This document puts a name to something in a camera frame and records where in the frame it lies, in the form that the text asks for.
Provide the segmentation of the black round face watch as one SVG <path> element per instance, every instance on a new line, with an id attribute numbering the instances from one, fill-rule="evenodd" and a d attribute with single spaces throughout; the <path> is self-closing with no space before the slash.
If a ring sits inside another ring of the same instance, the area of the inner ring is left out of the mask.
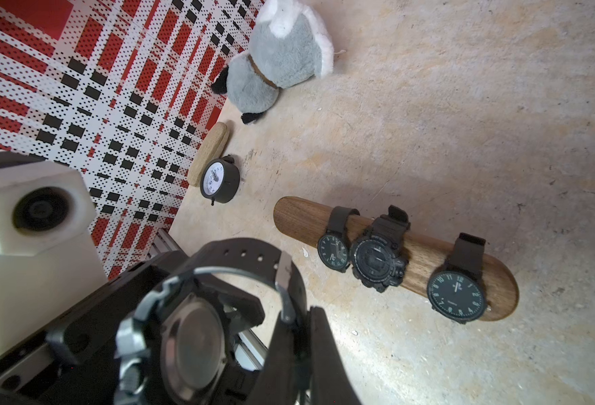
<path id="1" fill-rule="evenodd" d="M 483 316 L 487 307 L 482 281 L 485 245 L 482 238 L 459 234 L 451 253 L 428 280 L 432 310 L 460 324 Z"/>

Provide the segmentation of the black rugged sport watch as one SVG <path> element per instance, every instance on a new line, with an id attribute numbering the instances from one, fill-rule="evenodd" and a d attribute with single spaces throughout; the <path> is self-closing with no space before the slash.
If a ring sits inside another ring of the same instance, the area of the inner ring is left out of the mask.
<path id="1" fill-rule="evenodd" d="M 378 293 L 399 286 L 409 263 L 404 253 L 404 237 L 409 230 L 407 212 L 390 205 L 388 213 L 376 218 L 353 242 L 351 266 L 354 277 Z"/>

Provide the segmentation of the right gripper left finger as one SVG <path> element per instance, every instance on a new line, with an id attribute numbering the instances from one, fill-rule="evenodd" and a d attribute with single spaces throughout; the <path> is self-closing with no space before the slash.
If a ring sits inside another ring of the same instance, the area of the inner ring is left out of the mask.
<path id="1" fill-rule="evenodd" d="M 307 332 L 278 315 L 262 371 L 246 404 L 296 404 L 307 381 Z"/>

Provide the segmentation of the wooden watch stand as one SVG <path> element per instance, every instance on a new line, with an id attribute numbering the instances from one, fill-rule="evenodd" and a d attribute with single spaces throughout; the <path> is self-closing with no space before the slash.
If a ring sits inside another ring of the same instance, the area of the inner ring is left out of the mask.
<path id="1" fill-rule="evenodd" d="M 275 204 L 273 219 L 282 234 L 315 247 L 325 233 L 333 209 L 301 197 L 282 197 Z M 440 268 L 454 245 L 451 242 L 416 232 L 405 234 L 403 247 L 409 260 L 401 288 L 417 295 L 427 294 L 427 280 Z M 488 309 L 481 317 L 485 322 L 496 322 L 513 314 L 520 298 L 516 279 L 499 259 L 483 256 L 482 281 L 486 290 Z"/>

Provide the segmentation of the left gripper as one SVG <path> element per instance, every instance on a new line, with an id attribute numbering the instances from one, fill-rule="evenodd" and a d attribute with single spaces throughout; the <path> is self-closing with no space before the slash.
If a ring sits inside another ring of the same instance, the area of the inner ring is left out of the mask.
<path id="1" fill-rule="evenodd" d="M 161 253 L 77 302 L 0 356 L 0 404 L 111 404 L 120 322 L 186 256 Z"/>

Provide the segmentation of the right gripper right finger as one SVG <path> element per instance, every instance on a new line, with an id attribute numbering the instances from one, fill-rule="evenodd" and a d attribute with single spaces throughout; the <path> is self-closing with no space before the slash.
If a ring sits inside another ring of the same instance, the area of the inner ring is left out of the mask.
<path id="1" fill-rule="evenodd" d="M 309 312 L 312 404 L 360 405 L 346 374 L 323 308 Z"/>

